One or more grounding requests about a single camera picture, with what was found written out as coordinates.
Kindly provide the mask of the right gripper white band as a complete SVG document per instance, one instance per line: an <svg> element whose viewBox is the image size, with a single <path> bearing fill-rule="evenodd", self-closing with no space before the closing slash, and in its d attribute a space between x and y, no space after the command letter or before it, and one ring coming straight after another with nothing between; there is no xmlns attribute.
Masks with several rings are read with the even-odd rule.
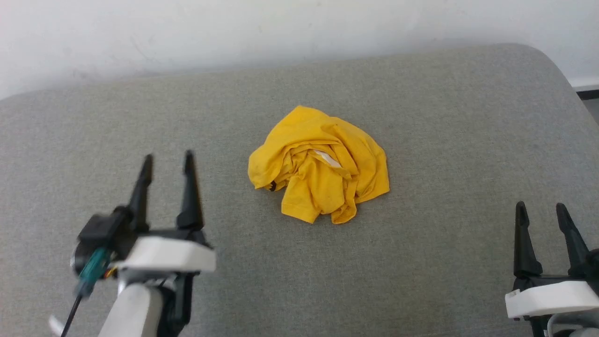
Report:
<svg viewBox="0 0 599 337"><path fill-rule="evenodd" d="M516 203L515 282L504 297L507 316L528 322L534 337L596 337L598 250L590 252L564 204L556 204L556 215L566 241L569 276L542 275L530 237L526 205L523 201Z"/></svg>

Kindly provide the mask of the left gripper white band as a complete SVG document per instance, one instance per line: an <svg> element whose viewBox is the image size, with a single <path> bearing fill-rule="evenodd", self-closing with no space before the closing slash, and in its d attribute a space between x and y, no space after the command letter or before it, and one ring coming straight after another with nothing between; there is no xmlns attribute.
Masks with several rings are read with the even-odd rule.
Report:
<svg viewBox="0 0 599 337"><path fill-rule="evenodd" d="M145 235L137 239L126 259L116 263L118 292L114 302L116 337L177 337L192 315L194 277L213 272L216 252L207 245L203 232L203 211L197 183L196 162L191 150L185 152L185 184L179 229L197 230L187 238ZM145 233L148 190L153 179L153 155L144 157L127 208L129 227Z"/></svg>

